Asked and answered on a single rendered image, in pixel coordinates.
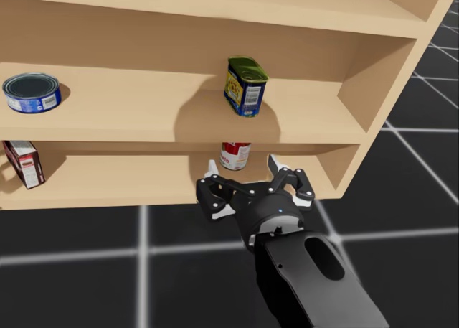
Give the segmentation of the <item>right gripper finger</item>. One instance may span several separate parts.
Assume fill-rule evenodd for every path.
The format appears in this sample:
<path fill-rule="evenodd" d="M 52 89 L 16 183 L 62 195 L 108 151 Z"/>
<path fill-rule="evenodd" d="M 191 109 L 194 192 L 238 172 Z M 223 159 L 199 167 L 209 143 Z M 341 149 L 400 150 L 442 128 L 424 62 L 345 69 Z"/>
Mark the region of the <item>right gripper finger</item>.
<path fill-rule="evenodd" d="M 208 220 L 221 220 L 236 213 L 231 206 L 236 194 L 251 198 L 255 190 L 249 184 L 220 176 L 215 160 L 209 160 L 208 165 L 208 172 L 196 182 L 197 202 Z"/>
<path fill-rule="evenodd" d="M 291 169 L 281 164 L 274 154 L 268 156 L 268 168 L 273 176 L 268 187 L 270 194 L 281 192 L 288 184 L 295 190 L 292 201 L 299 210 L 312 210 L 316 196 L 303 169 Z"/>

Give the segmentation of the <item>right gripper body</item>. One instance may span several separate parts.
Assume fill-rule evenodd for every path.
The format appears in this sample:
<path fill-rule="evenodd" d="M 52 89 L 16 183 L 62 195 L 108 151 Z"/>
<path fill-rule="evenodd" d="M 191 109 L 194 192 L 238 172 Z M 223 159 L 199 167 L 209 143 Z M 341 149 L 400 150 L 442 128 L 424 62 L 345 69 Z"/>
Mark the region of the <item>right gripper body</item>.
<path fill-rule="evenodd" d="M 254 245 L 259 234 L 287 235 L 304 229 L 303 215 L 288 192 L 236 194 L 230 207 L 245 245 Z"/>

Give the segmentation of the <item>green and blue rectangular can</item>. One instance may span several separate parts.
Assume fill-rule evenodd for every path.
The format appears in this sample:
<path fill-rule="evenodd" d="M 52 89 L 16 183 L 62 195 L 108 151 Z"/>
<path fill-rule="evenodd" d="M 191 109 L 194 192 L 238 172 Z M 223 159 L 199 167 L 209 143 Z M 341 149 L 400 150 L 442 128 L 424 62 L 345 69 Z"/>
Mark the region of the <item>green and blue rectangular can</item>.
<path fill-rule="evenodd" d="M 234 112 L 243 117 L 255 117 L 260 112 L 267 73 L 251 57 L 231 56 L 228 58 L 224 96 Z"/>

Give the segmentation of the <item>red and white can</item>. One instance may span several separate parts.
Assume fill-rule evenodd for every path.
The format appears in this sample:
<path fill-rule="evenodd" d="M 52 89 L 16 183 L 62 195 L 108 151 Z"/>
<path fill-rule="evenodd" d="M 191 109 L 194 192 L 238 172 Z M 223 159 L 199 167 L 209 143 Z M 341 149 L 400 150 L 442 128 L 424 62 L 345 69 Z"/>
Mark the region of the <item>red and white can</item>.
<path fill-rule="evenodd" d="M 232 171 L 244 169 L 250 153 L 251 143 L 223 142 L 220 151 L 220 164 Z"/>

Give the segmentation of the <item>pale wooden shelf unit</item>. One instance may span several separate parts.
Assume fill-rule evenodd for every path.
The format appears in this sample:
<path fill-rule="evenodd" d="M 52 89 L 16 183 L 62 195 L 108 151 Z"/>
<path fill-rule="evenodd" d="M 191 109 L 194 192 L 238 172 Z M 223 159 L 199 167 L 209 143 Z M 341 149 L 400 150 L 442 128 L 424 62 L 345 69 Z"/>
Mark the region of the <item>pale wooden shelf unit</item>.
<path fill-rule="evenodd" d="M 0 0 L 0 210 L 181 204 L 224 141 L 252 144 L 343 196 L 453 0 Z M 224 96 L 228 58 L 267 73 L 260 112 Z M 62 102 L 8 107 L 15 75 L 60 82 Z M 27 189 L 2 141 L 31 141 Z"/>

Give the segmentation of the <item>red and white carton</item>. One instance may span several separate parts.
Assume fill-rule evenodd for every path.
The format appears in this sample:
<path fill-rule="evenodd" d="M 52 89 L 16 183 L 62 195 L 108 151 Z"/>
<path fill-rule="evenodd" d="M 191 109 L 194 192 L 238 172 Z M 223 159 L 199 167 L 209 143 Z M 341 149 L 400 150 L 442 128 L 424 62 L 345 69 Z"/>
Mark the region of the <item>red and white carton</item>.
<path fill-rule="evenodd" d="M 27 189 L 46 182 L 39 153 L 31 141 L 2 141 L 6 157 Z"/>

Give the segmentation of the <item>blue flat can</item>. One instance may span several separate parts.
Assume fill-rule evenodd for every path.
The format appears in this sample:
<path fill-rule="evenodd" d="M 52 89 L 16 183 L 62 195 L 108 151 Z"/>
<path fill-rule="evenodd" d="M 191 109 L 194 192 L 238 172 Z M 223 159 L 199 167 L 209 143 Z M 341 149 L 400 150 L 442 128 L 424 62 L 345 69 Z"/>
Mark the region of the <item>blue flat can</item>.
<path fill-rule="evenodd" d="M 2 90 L 8 107 L 19 113 L 44 113 L 62 102 L 60 82 L 46 73 L 15 75 L 4 81 Z"/>

